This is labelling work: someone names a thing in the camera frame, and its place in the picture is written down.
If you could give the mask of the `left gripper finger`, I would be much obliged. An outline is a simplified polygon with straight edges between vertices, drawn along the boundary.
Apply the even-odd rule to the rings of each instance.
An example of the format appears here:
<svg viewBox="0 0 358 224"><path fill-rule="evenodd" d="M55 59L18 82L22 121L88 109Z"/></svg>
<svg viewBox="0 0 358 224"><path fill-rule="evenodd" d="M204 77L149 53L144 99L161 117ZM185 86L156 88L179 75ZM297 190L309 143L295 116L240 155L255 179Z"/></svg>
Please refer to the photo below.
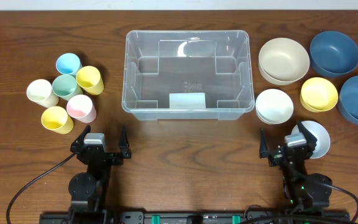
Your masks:
<svg viewBox="0 0 358 224"><path fill-rule="evenodd" d="M132 157L131 147L129 141L127 140L126 127L123 126L121 129L121 135L119 138L119 148L124 159L130 159Z"/></svg>
<svg viewBox="0 0 358 224"><path fill-rule="evenodd" d="M71 144L70 151L72 153L80 153L83 150L83 148L85 146L85 144L84 144L85 137L88 133L90 133L90 131L91 131L91 126L88 124L84 128L82 133Z"/></svg>

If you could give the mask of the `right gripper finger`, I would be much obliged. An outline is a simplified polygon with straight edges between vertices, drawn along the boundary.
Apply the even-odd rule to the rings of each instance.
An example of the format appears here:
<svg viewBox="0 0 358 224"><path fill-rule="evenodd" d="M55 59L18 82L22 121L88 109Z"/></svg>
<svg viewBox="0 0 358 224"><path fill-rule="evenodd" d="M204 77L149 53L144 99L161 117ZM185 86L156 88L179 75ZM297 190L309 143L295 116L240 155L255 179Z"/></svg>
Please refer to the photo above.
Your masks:
<svg viewBox="0 0 358 224"><path fill-rule="evenodd" d="M317 143L317 138L305 128L301 121L297 122L297 127L300 133L302 133L306 139L306 143L309 145L309 148L315 148Z"/></svg>
<svg viewBox="0 0 358 224"><path fill-rule="evenodd" d="M267 142L264 134L264 130L260 128L260 147L259 147L259 157L267 158L270 155L269 149L267 147Z"/></svg>

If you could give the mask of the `light grey small bowl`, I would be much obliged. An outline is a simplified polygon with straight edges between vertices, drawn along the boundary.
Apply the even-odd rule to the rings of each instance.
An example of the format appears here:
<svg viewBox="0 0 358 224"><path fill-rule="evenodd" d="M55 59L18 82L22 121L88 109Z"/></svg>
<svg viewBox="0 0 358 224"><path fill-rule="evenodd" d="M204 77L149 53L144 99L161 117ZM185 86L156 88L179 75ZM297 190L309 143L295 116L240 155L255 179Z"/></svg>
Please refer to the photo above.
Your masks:
<svg viewBox="0 0 358 224"><path fill-rule="evenodd" d="M331 140L327 130L319 123L315 121L302 121L302 124L308 129L316 138L316 148L313 151L313 155L310 159L318 159L323 157L330 148ZM292 129L291 134L299 133L297 125Z"/></svg>

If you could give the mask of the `yellow small bowl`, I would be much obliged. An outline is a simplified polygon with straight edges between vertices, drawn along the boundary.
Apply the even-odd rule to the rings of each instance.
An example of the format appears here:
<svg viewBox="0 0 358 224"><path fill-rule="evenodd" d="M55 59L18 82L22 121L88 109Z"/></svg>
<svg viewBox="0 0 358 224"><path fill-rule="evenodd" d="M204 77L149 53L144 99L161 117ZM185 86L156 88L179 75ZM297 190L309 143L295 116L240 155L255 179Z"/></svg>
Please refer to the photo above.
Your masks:
<svg viewBox="0 0 358 224"><path fill-rule="evenodd" d="M327 79L313 77L304 82L300 102L310 112L320 113L333 109L338 102L336 87Z"/></svg>

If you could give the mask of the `white small bowl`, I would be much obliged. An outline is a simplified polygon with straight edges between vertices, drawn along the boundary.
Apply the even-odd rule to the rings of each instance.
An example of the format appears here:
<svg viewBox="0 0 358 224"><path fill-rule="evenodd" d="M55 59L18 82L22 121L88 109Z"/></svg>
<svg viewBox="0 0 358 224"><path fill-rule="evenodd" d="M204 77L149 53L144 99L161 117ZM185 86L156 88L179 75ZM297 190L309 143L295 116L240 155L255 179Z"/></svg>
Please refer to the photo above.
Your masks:
<svg viewBox="0 0 358 224"><path fill-rule="evenodd" d="M288 121L294 111L291 98L278 89L264 90L255 101L257 117L266 124L282 124Z"/></svg>

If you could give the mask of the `beige large bowl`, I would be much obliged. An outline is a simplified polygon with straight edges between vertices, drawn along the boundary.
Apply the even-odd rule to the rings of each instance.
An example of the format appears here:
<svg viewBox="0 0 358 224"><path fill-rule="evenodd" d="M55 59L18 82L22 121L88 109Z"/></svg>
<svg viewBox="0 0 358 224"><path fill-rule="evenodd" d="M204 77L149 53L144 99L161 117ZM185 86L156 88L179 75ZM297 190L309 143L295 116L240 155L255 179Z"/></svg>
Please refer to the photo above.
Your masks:
<svg viewBox="0 0 358 224"><path fill-rule="evenodd" d="M297 41L275 38L266 42L259 52L259 72L274 85L289 85L302 79L310 68L306 49Z"/></svg>

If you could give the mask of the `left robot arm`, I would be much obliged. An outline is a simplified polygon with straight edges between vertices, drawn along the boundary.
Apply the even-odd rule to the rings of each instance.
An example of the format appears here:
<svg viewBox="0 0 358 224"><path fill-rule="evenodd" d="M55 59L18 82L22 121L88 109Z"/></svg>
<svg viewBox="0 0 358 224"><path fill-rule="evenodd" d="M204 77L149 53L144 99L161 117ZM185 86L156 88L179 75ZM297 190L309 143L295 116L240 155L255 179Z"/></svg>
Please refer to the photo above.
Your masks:
<svg viewBox="0 0 358 224"><path fill-rule="evenodd" d="M87 166L87 171L75 175L68 186L71 208L95 212L104 204L112 166L121 166L132 157L126 128L121 129L118 152L108 152L103 133L92 133L87 125L73 141L70 151Z"/></svg>

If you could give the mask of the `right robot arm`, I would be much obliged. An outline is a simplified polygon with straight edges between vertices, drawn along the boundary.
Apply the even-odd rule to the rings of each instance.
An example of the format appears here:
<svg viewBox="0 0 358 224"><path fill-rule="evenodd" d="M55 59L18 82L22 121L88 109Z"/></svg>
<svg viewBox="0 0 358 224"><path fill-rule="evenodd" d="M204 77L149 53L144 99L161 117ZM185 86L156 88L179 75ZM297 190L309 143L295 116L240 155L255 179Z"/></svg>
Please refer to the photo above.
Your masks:
<svg viewBox="0 0 358 224"><path fill-rule="evenodd" d="M283 172L283 184L287 197L295 208L304 211L328 207L332 193L332 180L319 173L308 174L305 161L316 149L318 139L299 122L296 134L285 137L285 143L276 149L268 149L264 131L260 130L259 157L268 159L271 167Z"/></svg>

